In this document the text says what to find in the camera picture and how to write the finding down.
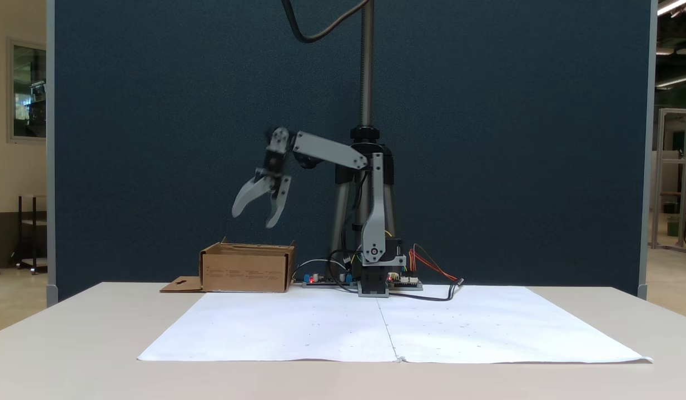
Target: wall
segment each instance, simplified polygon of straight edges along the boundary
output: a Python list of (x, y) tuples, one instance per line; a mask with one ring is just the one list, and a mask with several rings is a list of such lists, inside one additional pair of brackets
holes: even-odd
[(18, 195), (46, 193), (44, 144), (7, 143), (8, 36), (46, 44), (46, 0), (0, 0), (0, 267), (16, 245)]
[[(379, 0), (373, 119), (396, 155), (406, 243), (468, 283), (637, 293), (650, 5)], [(305, 32), (343, 8), (296, 7)], [(305, 46), (275, 0), (57, 2), (60, 298), (197, 273), (224, 234), (325, 255), (330, 165), (289, 166), (271, 230), (266, 199), (237, 219), (230, 208), (265, 127), (349, 141), (359, 26)]]

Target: metal pole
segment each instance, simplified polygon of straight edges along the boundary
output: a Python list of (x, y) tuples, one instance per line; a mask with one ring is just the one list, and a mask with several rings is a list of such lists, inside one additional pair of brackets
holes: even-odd
[[(363, 177), (365, 176), (365, 174), (366, 174), (366, 172), (358, 172), (356, 174), (358, 183), (360, 183), (361, 180), (363, 180)], [(358, 226), (363, 226), (363, 225), (365, 225), (365, 222), (368, 221), (368, 215), (370, 214), (370, 182), (372, 180), (373, 180), (372, 176), (368, 176), (360, 188), (360, 203), (358, 205), (358, 210), (356, 212), (356, 218), (355, 218), (355, 223)], [(356, 231), (355, 232), (356, 249), (358, 249), (358, 246), (360, 246), (361, 244), (363, 244), (363, 231)]]
[[(330, 252), (343, 248), (341, 243), (341, 232), (345, 229), (345, 216), (348, 210), (348, 192), (350, 191), (351, 182), (336, 185), (336, 209), (333, 215), (333, 227), (331, 231), (331, 247)], [(335, 260), (343, 259), (343, 254), (338, 253), (333, 256)], [(326, 268), (326, 278), (332, 278), (330, 271)]]
[(361, 10), (360, 31), (360, 124), (373, 123), (373, 17), (375, 0)]
[(682, 196), (679, 200), (679, 241), (677, 246), (684, 248), (684, 231), (686, 231), (686, 128), (684, 129), (684, 164), (682, 169)]
[(397, 236), (397, 224), (395, 221), (395, 205), (392, 194), (392, 185), (385, 185), (384, 187), (385, 200), (385, 229), (390, 232), (392, 236)]
[(662, 210), (660, 192), (662, 191), (662, 164), (663, 164), (663, 150), (664, 150), (664, 117), (666, 116), (664, 109), (659, 110), (659, 123), (657, 126), (657, 161), (655, 164), (655, 192), (652, 193), (654, 197), (654, 215), (652, 215), (652, 248), (657, 248), (657, 230), (659, 229), (659, 213)]

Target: tripod leg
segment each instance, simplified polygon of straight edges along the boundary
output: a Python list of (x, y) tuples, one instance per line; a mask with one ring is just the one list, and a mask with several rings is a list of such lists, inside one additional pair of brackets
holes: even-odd
[[(331, 232), (330, 252), (343, 247), (343, 243), (341, 243), (341, 231), (343, 231), (346, 210), (348, 210), (348, 192), (350, 191), (350, 185), (351, 182), (336, 185), (336, 209), (333, 216), (333, 231)], [(340, 260), (342, 257), (343, 255), (341, 255), (341, 253), (338, 253), (334, 256), (336, 260)], [(326, 268), (325, 277), (332, 278), (328, 268)]]
[(397, 236), (395, 220), (395, 202), (393, 199), (392, 185), (385, 185), (383, 189), (385, 200), (385, 230), (392, 236)]

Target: robotic arm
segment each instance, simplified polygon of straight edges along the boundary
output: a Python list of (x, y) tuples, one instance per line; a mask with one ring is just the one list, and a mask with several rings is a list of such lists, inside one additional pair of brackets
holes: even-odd
[(291, 177), (284, 173), (287, 155), (292, 153), (304, 167), (328, 161), (356, 170), (369, 170), (372, 185), (372, 208), (363, 226), (361, 260), (363, 266), (403, 266), (406, 257), (401, 249), (386, 253), (385, 207), (383, 191), (383, 154), (373, 153), (371, 161), (350, 146), (323, 139), (306, 132), (291, 134), (279, 127), (274, 131), (266, 147), (264, 166), (257, 168), (254, 177), (237, 194), (232, 216), (239, 216), (247, 204), (265, 193), (271, 193), (271, 213), (266, 227), (272, 228), (286, 205)]
[(232, 206), (233, 217), (239, 216), (247, 204), (256, 198), (271, 193), (271, 215), (266, 220), (266, 227), (276, 225), (286, 205), (291, 185), (291, 177), (284, 175), (284, 166), (290, 152), (302, 166), (308, 168), (321, 161), (330, 161), (353, 169), (363, 169), (368, 165), (363, 154), (350, 146), (306, 132), (289, 134), (288, 129), (280, 127), (272, 133), (269, 146), (266, 147), (264, 167), (257, 168), (254, 177), (239, 190)]

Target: shelf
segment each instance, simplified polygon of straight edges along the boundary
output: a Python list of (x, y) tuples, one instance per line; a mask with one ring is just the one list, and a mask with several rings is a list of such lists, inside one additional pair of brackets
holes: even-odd
[[(34, 225), (34, 221), (30, 220), (30, 219), (23, 219), (22, 223), (26, 223), (27, 225)], [(36, 220), (36, 225), (37, 226), (46, 226), (46, 220), (38, 219), (38, 220)]]
[[(33, 266), (32, 262), (33, 262), (33, 258), (22, 259), (22, 264), (26, 264), (28, 266)], [(40, 258), (36, 259), (36, 267), (45, 267), (45, 266), (46, 266), (46, 257), (40, 257)]]

